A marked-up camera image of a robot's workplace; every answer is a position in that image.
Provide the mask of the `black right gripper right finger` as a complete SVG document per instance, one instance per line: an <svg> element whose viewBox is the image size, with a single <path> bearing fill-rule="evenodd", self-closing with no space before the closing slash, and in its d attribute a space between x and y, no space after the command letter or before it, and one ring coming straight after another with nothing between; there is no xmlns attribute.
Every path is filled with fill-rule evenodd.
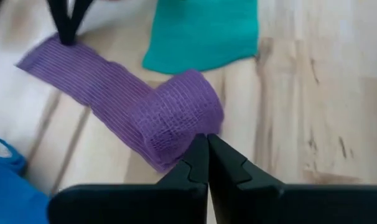
<svg viewBox="0 0 377 224"><path fill-rule="evenodd" d="M377 223L377 185L285 184L218 136L208 142L218 223Z"/></svg>

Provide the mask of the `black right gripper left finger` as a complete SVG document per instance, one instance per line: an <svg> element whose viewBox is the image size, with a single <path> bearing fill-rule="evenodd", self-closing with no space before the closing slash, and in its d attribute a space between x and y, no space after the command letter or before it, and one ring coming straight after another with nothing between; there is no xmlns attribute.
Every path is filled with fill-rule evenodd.
<svg viewBox="0 0 377 224"><path fill-rule="evenodd" d="M81 184L52 197L50 223L206 223L208 139L198 134L155 184Z"/></svg>

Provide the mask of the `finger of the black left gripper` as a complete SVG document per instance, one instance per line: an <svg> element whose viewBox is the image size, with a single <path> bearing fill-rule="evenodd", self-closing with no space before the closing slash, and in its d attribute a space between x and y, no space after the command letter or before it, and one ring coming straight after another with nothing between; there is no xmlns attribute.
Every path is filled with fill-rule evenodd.
<svg viewBox="0 0 377 224"><path fill-rule="evenodd" d="M50 13L57 28L58 36L63 45L71 45L70 18L67 0L47 0Z"/></svg>
<svg viewBox="0 0 377 224"><path fill-rule="evenodd" d="M68 29L68 45L75 43L78 28L92 2L93 0L75 0Z"/></svg>

